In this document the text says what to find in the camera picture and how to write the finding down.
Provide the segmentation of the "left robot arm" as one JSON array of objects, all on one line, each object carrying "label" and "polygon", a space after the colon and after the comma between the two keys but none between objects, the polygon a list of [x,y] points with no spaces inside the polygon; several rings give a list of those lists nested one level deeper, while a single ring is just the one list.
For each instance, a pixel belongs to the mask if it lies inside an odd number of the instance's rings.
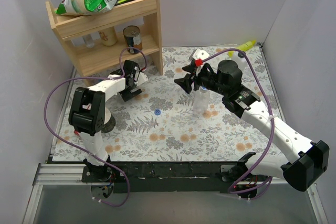
[{"label": "left robot arm", "polygon": [[103,145],[103,128],[108,125],[112,130],[116,124],[106,102],[117,94],[125,102],[131,100],[142,92],[139,86],[147,81],[139,64],[126,60],[107,80],[87,88],[79,87],[74,92],[68,121],[89,151],[84,160],[89,173],[100,182],[108,181],[112,175],[111,168],[105,164],[110,156]]}]

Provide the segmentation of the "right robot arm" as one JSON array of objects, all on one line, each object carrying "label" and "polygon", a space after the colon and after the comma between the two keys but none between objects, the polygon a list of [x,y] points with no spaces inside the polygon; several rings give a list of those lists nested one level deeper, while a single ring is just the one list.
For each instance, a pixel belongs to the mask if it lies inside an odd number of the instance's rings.
[{"label": "right robot arm", "polygon": [[236,62],[222,60],[214,71],[208,63],[192,60],[182,69],[186,75],[174,82],[186,93],[203,87],[222,95],[228,111],[268,137],[285,156],[283,161],[268,161],[264,154],[249,152],[222,176],[235,181],[248,181],[255,175],[277,177],[298,191],[306,191],[327,170],[327,143],[302,136],[273,115],[259,96],[241,83],[243,73]]}]

